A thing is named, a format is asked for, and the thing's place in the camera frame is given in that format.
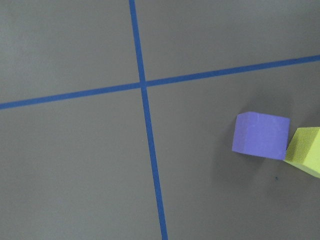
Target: gray floor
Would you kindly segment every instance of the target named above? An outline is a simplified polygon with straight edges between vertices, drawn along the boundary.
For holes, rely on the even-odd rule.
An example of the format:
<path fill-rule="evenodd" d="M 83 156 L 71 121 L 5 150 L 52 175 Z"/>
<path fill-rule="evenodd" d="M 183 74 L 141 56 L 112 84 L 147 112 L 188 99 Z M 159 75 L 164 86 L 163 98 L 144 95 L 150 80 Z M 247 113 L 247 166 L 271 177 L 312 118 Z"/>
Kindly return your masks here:
<path fill-rule="evenodd" d="M 319 1 L 148 1 L 147 80 L 320 54 Z M 129 3 L 0 0 L 0 103 L 139 81 Z M 320 180 L 231 151 L 237 114 L 320 122 L 320 62 L 148 88 L 170 240 L 314 240 Z M 0 239 L 159 240 L 140 89 L 0 111 Z"/>

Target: blue tape line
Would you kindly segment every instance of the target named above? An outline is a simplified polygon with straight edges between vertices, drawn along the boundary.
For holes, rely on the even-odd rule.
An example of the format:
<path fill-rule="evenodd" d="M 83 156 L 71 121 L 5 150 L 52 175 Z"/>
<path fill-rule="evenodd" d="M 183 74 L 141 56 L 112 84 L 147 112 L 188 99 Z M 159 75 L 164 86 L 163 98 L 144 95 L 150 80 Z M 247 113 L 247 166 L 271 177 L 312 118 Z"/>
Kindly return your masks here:
<path fill-rule="evenodd" d="M 140 88 L 140 82 L 0 103 L 0 110 Z"/>
<path fill-rule="evenodd" d="M 173 84 L 173 83 L 185 82 L 190 80 L 212 78 L 212 77 L 223 76 L 223 75 L 238 74 L 238 73 L 262 70 L 262 69 L 278 68 L 283 66 L 305 64 L 305 63 L 311 63 L 311 62 L 317 62 L 317 61 L 320 61 L 320 55 L 280 60 L 280 61 L 272 61 L 272 62 L 266 62 L 266 63 L 248 65 L 248 66 L 226 68 L 226 69 L 221 69 L 216 71 L 200 72 L 200 73 L 195 73 L 190 75 L 161 78 L 161 79 L 147 81 L 146 85 L 148 87 L 151 87 L 151 86 L 158 86 L 158 85 L 164 85 L 164 84 Z"/>
<path fill-rule="evenodd" d="M 146 135 L 147 135 L 148 146 L 149 146 L 149 154 L 150 154 L 150 161 L 151 161 L 156 205 L 158 209 L 158 217 L 160 222 L 160 230 L 161 230 L 162 239 L 168 240 L 165 210 L 164 210 L 164 205 L 162 200 L 156 148 L 155 148 L 155 142 L 154 142 L 154 134 L 152 130 L 152 123 L 151 123 L 147 82 L 146 82 L 144 61 L 143 61 L 142 50 L 141 50 L 141 42 L 140 42 L 140 36 L 139 36 L 139 27 L 138 27 L 135 0 L 129 0 L 129 5 L 130 5 L 130 14 L 131 14 L 131 23 L 132 23 L 135 52 L 136 52 L 136 61 L 138 65 L 139 79 L 141 83 L 142 105 L 143 105 L 143 112 L 144 112 Z"/>

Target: yellow foam cube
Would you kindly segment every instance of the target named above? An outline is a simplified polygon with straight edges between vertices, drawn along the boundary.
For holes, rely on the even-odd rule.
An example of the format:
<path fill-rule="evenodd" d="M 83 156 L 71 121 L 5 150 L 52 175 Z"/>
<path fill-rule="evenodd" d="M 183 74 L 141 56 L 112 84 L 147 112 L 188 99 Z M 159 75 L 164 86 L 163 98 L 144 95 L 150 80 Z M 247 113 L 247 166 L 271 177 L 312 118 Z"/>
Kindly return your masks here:
<path fill-rule="evenodd" d="M 284 161 L 320 178 L 320 127 L 298 128 Z"/>

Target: foam cube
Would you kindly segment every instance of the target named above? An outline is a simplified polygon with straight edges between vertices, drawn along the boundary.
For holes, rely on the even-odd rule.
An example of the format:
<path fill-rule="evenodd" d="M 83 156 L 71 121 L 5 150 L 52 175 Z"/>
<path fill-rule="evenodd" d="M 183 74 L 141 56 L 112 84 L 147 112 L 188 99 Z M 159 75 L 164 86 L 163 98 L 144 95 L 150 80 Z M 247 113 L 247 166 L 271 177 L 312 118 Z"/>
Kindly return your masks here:
<path fill-rule="evenodd" d="M 298 128 L 287 149 L 285 161 L 320 178 L 320 127 Z"/>
<path fill-rule="evenodd" d="M 232 151 L 258 157 L 284 160 L 290 119 L 258 112 L 245 112 L 236 118 Z"/>

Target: purple foam cube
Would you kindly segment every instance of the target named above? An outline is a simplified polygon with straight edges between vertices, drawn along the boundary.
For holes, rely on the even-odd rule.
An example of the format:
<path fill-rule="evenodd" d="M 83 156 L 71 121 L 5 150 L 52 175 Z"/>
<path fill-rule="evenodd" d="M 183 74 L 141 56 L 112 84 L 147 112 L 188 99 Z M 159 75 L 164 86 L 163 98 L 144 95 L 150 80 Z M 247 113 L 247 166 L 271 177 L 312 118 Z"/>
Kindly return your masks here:
<path fill-rule="evenodd" d="M 284 160 L 290 119 L 258 112 L 245 112 L 236 118 L 232 151 Z"/>

